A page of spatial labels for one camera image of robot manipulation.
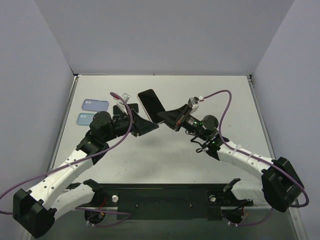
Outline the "black smartphone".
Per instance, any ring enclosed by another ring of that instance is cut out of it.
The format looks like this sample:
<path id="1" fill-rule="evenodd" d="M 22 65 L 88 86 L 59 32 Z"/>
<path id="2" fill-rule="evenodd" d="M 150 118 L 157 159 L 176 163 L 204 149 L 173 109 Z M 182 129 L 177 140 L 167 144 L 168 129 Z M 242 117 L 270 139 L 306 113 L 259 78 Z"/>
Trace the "black smartphone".
<path id="1" fill-rule="evenodd" d="M 134 110 L 137 114 L 139 113 L 138 103 L 129 103 L 128 106 L 131 110 Z M 114 116 L 122 115 L 127 111 L 125 106 L 118 106 L 118 105 L 114 105 L 112 110 L 113 110 Z"/>

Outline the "phone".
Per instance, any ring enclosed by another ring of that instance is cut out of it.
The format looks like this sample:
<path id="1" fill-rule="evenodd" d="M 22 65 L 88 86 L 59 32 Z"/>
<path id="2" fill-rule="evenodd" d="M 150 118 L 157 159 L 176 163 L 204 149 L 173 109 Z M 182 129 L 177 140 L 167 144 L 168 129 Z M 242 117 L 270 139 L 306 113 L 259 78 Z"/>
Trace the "phone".
<path id="1" fill-rule="evenodd" d="M 153 89 L 138 93 L 137 98 L 151 122 L 161 124 L 164 121 L 158 113 L 165 112 L 166 110 Z"/>
<path id="2" fill-rule="evenodd" d="M 89 126 L 94 118 L 93 113 L 80 113 L 77 117 L 76 124 L 78 126 Z"/>

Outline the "lilac phone case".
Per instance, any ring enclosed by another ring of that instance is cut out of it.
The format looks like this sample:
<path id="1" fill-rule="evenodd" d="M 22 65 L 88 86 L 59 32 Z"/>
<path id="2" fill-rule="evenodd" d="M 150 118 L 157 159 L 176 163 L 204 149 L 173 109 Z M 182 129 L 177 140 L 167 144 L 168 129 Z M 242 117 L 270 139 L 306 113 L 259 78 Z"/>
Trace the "lilac phone case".
<path id="1" fill-rule="evenodd" d="M 97 99 L 85 99 L 81 106 L 81 109 L 84 111 L 90 112 L 100 112 L 107 111 L 109 107 L 109 102 L 106 100 L 97 100 Z"/>

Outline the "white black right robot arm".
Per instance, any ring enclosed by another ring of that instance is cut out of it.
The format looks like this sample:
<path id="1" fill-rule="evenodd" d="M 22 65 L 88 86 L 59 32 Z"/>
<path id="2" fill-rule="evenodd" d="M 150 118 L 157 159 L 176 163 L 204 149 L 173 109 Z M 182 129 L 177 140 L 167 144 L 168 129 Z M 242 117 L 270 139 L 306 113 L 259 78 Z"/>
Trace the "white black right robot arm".
<path id="1" fill-rule="evenodd" d="M 240 178 L 230 182 L 223 192 L 224 201 L 230 205 L 240 200 L 267 202 L 273 209 L 286 212 L 304 190 L 293 165 L 284 157 L 272 159 L 252 153 L 228 138 L 219 135 L 218 119 L 206 115 L 198 120 L 191 115 L 186 104 L 178 109 L 162 111 L 157 115 L 172 130 L 184 128 L 188 134 L 204 141 L 199 152 L 232 164 L 257 178 L 249 182 Z"/>

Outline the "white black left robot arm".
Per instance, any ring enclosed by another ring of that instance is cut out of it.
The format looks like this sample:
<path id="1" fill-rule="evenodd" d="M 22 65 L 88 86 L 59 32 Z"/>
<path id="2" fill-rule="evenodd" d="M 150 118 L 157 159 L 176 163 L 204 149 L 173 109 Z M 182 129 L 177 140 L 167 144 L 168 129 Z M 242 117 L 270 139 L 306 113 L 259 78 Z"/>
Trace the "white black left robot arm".
<path id="1" fill-rule="evenodd" d="M 111 149 L 109 141 L 118 137 L 124 140 L 128 134 L 143 136 L 158 127 L 134 110 L 117 118 L 112 118 L 106 111 L 97 112 L 89 131 L 63 164 L 48 172 L 41 182 L 29 190 L 19 189 L 13 195 L 13 218 L 37 239 L 49 231 L 58 217 L 77 206 L 86 203 L 99 205 L 103 193 L 95 181 L 82 183 L 67 194 L 63 191 Z"/>

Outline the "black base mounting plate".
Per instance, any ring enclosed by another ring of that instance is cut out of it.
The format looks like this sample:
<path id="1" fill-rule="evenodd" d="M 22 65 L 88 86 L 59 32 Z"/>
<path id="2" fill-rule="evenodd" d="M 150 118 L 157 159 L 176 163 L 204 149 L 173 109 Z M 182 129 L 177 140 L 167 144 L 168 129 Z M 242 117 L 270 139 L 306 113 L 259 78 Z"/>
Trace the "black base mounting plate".
<path id="1" fill-rule="evenodd" d="M 252 201 L 237 200 L 224 183 L 120 184 L 104 183 L 101 193 L 83 207 L 117 208 L 131 220 L 221 220 L 222 208 L 239 215 Z"/>

